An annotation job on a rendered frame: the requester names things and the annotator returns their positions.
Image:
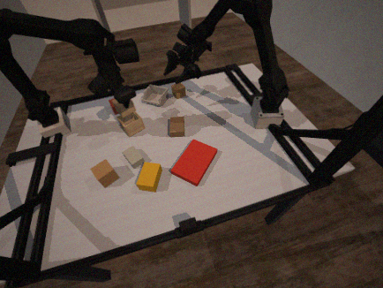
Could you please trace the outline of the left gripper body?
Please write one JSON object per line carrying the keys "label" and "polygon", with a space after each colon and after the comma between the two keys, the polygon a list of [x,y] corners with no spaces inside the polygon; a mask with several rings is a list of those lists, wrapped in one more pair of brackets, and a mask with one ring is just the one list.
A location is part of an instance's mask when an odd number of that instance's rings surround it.
{"label": "left gripper body", "polygon": [[136,92],[131,86],[124,86],[122,84],[124,79],[121,77],[121,69],[117,64],[108,70],[100,70],[99,68],[97,70],[100,72],[101,76],[103,75],[107,77],[112,83],[114,86],[113,90],[116,89],[113,95],[119,103],[127,102],[136,97]]}

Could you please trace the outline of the yellow rectangular block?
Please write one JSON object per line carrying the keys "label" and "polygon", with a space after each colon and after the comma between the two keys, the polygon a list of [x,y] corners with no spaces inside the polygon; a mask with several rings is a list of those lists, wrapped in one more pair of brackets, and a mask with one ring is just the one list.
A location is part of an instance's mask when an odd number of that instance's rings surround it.
{"label": "yellow rectangular block", "polygon": [[159,163],[146,163],[142,167],[137,186],[139,190],[156,192],[162,168]]}

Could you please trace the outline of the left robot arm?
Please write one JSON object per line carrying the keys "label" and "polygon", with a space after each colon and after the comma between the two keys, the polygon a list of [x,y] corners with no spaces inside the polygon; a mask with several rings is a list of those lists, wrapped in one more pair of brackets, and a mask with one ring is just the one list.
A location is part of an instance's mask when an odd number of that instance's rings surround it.
{"label": "left robot arm", "polygon": [[[132,38],[115,41],[115,36],[95,19],[61,20],[1,9],[0,71],[24,97],[28,119],[38,120],[43,128],[59,123],[58,114],[49,107],[47,91],[37,89],[13,57],[9,38],[14,34],[72,43],[84,49],[85,56],[92,55],[100,70],[114,67],[116,61],[119,64],[139,62],[138,48]],[[98,73],[87,87],[102,97],[114,86]]]}

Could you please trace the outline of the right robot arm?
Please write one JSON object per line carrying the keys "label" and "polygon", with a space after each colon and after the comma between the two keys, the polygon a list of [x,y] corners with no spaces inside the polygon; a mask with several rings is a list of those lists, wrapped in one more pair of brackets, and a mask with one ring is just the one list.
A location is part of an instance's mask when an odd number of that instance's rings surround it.
{"label": "right robot arm", "polygon": [[[243,14],[245,22],[253,30],[263,70],[263,76],[259,78],[260,90],[262,89],[263,92],[260,108],[262,113],[279,113],[279,107],[284,100],[283,97],[289,92],[289,87],[284,71],[277,62],[270,25],[272,8],[272,0],[219,0],[207,17],[193,29],[186,24],[181,25],[177,38],[186,46],[176,42],[173,50],[177,53],[180,52],[178,56],[183,54],[187,61],[193,54],[191,46],[200,55],[206,49],[212,51],[212,42],[208,42],[206,39],[212,35],[216,24],[225,13],[231,9],[235,13]],[[187,35],[189,36],[186,37]],[[274,97],[275,95],[276,97]]]}

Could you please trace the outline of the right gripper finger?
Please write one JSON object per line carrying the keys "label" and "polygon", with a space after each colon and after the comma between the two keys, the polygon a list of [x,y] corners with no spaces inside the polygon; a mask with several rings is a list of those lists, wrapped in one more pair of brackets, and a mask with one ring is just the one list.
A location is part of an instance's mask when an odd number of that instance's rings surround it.
{"label": "right gripper finger", "polygon": [[184,71],[182,72],[182,74],[177,78],[176,80],[176,84],[178,83],[181,83],[183,81],[186,81],[186,80],[190,80],[190,79],[195,79],[191,70],[188,68],[188,67],[184,67]]}
{"label": "right gripper finger", "polygon": [[173,60],[171,59],[171,57],[167,56],[168,58],[168,64],[167,64],[167,67],[164,71],[164,76],[168,75],[170,72],[174,71],[177,66],[175,65],[175,63],[173,62]]}

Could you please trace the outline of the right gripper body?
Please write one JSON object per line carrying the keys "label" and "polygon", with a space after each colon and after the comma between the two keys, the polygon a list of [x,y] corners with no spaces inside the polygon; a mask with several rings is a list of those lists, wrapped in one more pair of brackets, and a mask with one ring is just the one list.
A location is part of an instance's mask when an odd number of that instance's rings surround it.
{"label": "right gripper body", "polygon": [[[171,59],[173,60],[173,62],[175,63],[175,65],[179,65],[178,63],[180,63],[180,65],[182,66],[186,66],[186,67],[189,67],[189,69],[191,70],[193,76],[198,79],[200,76],[201,76],[201,70],[199,69],[198,65],[197,64],[194,64],[195,61],[199,61],[199,57],[200,57],[200,54],[199,52],[193,47],[191,46],[192,49],[193,49],[193,54],[191,56],[191,59],[189,61],[187,61],[185,59],[184,56],[180,55],[180,59],[178,57],[178,55],[176,54],[176,52],[172,51],[172,50],[169,50],[166,55],[171,57]],[[187,62],[187,64],[186,64]],[[189,66],[188,66],[189,64]]]}

